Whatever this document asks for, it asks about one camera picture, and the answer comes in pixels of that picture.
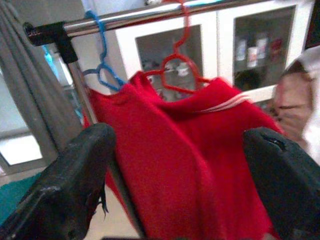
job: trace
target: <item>black clamp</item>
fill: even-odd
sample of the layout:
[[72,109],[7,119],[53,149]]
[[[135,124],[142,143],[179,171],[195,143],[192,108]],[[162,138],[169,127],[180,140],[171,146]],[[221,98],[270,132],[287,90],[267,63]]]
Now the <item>black clamp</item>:
[[34,46],[55,43],[64,63],[70,64],[78,60],[71,43],[71,38],[64,29],[63,21],[37,27],[32,26],[29,22],[25,22],[23,29]]

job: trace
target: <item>vertical metal pole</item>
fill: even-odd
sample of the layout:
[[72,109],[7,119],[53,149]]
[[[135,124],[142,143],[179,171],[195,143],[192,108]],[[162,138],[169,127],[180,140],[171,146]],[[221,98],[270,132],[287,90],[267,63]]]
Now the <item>vertical metal pole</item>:
[[90,125],[96,124],[98,120],[88,98],[89,91],[85,87],[85,78],[81,71],[79,63],[78,61],[74,61],[68,63],[67,66],[72,76],[75,90],[78,94],[82,109],[87,117],[87,121]]
[[[71,62],[71,63],[68,63],[67,66],[71,74],[71,77],[73,79],[75,90],[78,94],[81,106],[83,108],[84,114],[87,117],[88,123],[90,125],[96,124],[98,121],[88,98],[89,91],[85,87],[85,78],[81,71],[79,62],[78,61]],[[129,217],[132,221],[134,228],[136,229],[140,238],[145,237],[146,232],[144,230],[143,224],[140,221],[135,205],[132,202],[131,196],[129,194],[129,190],[125,184],[125,180],[122,177],[122,173],[117,164],[116,159],[113,159],[112,161],[109,162],[108,168],[110,169],[112,178],[124,201],[124,204],[127,208]]]

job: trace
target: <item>red shirt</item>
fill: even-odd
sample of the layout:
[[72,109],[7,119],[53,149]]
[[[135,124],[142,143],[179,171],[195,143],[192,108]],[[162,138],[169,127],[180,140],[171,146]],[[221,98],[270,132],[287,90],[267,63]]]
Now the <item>red shirt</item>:
[[240,92],[222,79],[164,102],[138,72],[121,92],[93,92],[100,122],[116,133],[116,157],[147,236],[261,240],[272,226],[243,151],[243,132],[278,130],[253,104],[214,111]]

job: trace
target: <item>glass cabinet door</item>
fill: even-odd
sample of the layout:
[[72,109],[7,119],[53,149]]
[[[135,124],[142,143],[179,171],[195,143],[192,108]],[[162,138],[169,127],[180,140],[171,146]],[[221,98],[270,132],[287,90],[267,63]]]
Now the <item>glass cabinet door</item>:
[[270,99],[303,51],[312,5],[267,1],[219,11],[219,74],[254,102]]
[[[179,52],[188,56],[197,66],[199,74],[206,78],[217,76],[217,15],[206,12],[190,16],[190,35]],[[173,53],[173,45],[184,33],[184,18],[178,17],[114,31],[119,46],[125,78],[130,79],[137,71],[161,68],[165,57]],[[195,79],[185,62],[173,59],[165,65],[166,83],[184,89],[194,90]],[[158,94],[166,101],[176,101],[187,97],[176,91],[164,89],[160,76],[149,78]]]
[[[184,34],[184,29],[155,33],[137,37],[136,45],[139,53],[139,60],[144,72],[161,68],[165,57],[173,53],[173,44]],[[201,35],[200,25],[190,27],[190,36],[186,43],[179,47],[179,52],[188,56],[198,67],[199,74],[203,75],[202,49],[199,36]],[[172,86],[188,90],[195,90],[195,78],[188,64],[173,59],[165,65],[166,83]],[[168,102],[174,102],[186,98],[188,94],[182,94],[163,87],[159,75],[150,76],[149,80],[158,94]]]

